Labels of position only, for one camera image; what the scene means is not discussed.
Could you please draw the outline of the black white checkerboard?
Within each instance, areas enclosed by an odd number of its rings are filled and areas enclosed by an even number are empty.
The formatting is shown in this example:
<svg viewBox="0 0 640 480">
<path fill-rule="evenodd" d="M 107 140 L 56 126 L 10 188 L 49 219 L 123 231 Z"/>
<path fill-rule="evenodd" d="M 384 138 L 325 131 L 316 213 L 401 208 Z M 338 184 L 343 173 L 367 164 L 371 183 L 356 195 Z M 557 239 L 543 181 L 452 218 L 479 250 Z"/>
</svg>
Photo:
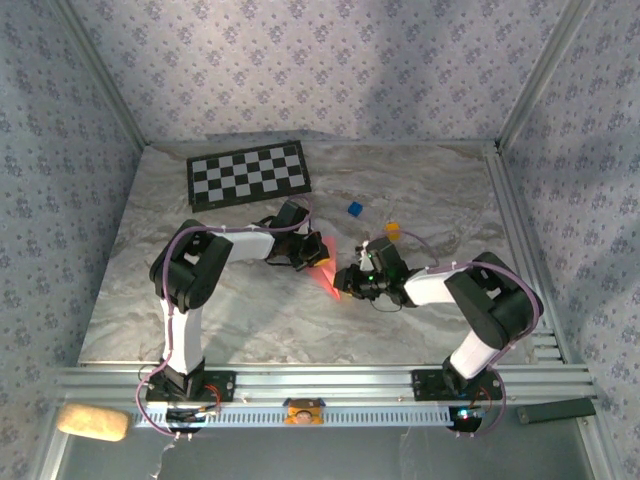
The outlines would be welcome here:
<svg viewBox="0 0 640 480">
<path fill-rule="evenodd" d="M 186 160 L 189 205 L 194 213 L 309 193 L 299 141 L 288 141 Z"/>
</svg>

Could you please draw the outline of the pink cloth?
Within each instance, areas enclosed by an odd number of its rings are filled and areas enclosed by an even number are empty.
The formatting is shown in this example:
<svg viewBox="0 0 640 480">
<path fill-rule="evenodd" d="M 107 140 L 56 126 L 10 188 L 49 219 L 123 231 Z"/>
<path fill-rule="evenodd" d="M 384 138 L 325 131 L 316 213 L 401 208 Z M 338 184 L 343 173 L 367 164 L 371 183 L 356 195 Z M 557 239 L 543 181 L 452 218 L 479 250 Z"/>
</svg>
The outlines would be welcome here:
<svg viewBox="0 0 640 480">
<path fill-rule="evenodd" d="M 331 261 L 322 266 L 313 266 L 306 270 L 307 274 L 329 295 L 337 301 L 341 300 L 341 294 L 333 286 L 336 272 L 338 271 L 337 260 L 338 253 L 336 248 L 336 239 L 332 236 L 323 238 L 324 244 L 328 247 Z"/>
</svg>

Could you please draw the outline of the black flat bar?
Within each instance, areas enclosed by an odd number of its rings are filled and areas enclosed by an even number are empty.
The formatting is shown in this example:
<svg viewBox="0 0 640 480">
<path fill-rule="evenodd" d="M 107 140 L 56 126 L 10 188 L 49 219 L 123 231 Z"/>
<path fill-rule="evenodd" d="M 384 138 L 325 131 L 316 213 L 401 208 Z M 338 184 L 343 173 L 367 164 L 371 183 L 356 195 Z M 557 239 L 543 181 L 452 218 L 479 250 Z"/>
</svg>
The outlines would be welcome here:
<svg viewBox="0 0 640 480">
<path fill-rule="evenodd" d="M 516 412 L 520 423 L 527 425 L 594 416 L 596 409 L 591 399 L 574 398 L 520 406 Z"/>
</svg>

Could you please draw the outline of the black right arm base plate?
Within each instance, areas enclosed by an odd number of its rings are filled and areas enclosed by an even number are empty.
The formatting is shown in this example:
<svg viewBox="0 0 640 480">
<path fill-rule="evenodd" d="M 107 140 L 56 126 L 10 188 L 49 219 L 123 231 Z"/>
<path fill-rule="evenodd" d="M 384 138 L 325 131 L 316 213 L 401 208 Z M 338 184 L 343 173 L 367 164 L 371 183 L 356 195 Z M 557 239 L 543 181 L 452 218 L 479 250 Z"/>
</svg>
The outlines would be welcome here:
<svg viewBox="0 0 640 480">
<path fill-rule="evenodd" d="M 501 400 L 503 393 L 497 375 L 483 370 L 470 380 L 442 369 L 411 371 L 411 387 L 416 401 L 468 401 L 476 398 Z"/>
</svg>

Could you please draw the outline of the aluminium frame post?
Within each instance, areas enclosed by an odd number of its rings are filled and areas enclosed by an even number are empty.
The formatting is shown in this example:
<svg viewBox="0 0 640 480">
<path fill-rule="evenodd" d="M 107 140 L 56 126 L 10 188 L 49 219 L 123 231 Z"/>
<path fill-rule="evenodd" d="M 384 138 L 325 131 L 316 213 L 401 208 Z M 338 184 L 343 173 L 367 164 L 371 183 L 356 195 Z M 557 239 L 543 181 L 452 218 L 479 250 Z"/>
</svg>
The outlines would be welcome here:
<svg viewBox="0 0 640 480">
<path fill-rule="evenodd" d="M 113 76 L 93 44 L 88 30 L 69 0 L 47 0 L 70 43 L 91 75 L 105 104 L 118 121 L 132 147 L 141 154 L 147 141 L 121 95 Z"/>
<path fill-rule="evenodd" d="M 523 90 L 495 140 L 503 153 L 516 140 L 596 0 L 567 0 Z"/>
</svg>

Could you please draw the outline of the orange cartoon figure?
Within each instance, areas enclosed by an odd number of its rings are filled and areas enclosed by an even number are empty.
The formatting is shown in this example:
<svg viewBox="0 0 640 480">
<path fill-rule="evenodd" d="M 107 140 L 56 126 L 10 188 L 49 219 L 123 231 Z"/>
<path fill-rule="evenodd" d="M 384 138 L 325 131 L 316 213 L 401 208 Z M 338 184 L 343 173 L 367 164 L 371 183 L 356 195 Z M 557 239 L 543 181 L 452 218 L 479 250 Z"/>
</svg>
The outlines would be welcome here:
<svg viewBox="0 0 640 480">
<path fill-rule="evenodd" d="M 321 398 L 287 398 L 283 406 L 287 409 L 286 425 L 321 425 L 326 406 Z"/>
</svg>

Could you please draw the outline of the long aluminium mounting rail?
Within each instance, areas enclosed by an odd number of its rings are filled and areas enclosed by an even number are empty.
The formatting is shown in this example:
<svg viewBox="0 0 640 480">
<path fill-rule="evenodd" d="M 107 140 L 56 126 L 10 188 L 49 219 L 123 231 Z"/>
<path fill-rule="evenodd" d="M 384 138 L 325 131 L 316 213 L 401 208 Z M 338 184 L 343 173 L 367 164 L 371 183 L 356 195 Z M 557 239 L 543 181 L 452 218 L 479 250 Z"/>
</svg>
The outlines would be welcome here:
<svg viewBox="0 0 640 480">
<path fill-rule="evenodd" d="M 415 402 L 411 371 L 426 365 L 211 365 L 236 373 L 234 407 L 278 406 L 287 398 L 321 398 L 329 406 L 391 406 Z M 64 368 L 59 395 L 89 403 L 131 406 L 148 372 L 142 365 L 104 364 Z M 542 363 L 502 365 L 494 371 L 503 398 L 512 405 L 597 396 L 584 365 Z"/>
</svg>

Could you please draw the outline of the tan sponge block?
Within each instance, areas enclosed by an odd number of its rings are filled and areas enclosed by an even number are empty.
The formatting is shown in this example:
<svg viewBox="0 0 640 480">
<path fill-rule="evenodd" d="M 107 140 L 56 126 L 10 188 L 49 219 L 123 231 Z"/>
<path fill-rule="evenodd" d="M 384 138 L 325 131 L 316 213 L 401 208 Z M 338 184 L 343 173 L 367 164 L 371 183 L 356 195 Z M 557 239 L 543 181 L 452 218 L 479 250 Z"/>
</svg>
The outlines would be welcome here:
<svg viewBox="0 0 640 480">
<path fill-rule="evenodd" d="M 67 403 L 59 410 L 56 428 L 69 435 L 119 442 L 127 436 L 131 422 L 131 415 L 124 411 Z"/>
</svg>

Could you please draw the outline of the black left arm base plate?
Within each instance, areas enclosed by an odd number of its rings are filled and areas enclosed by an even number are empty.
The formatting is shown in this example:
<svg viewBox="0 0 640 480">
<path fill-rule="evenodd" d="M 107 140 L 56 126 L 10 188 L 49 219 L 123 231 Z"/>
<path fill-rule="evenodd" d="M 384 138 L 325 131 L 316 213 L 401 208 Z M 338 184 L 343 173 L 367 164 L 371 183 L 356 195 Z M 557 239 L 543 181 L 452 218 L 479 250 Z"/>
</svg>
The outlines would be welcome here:
<svg viewBox="0 0 640 480">
<path fill-rule="evenodd" d="M 148 402 L 231 402 L 234 398 L 234 371 L 197 370 L 189 375 L 166 369 L 151 377 L 145 394 Z"/>
</svg>

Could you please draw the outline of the aluminium side rail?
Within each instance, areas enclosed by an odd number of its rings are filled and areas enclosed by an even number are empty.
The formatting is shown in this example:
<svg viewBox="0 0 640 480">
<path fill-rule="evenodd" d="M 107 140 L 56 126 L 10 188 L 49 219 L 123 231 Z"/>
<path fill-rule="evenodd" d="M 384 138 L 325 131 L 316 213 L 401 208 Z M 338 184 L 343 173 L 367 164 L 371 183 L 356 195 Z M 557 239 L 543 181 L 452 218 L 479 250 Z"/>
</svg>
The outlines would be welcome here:
<svg viewBox="0 0 640 480">
<path fill-rule="evenodd" d="M 559 327 L 556 308 L 548 292 L 548 282 L 543 279 L 541 267 L 534 257 L 524 209 L 516 195 L 507 164 L 491 142 L 484 146 L 483 155 L 512 252 L 511 265 L 538 294 L 544 306 L 544 314 L 534 332 L 529 335 L 534 345 L 535 358 L 542 363 L 572 363 L 571 352 Z"/>
</svg>

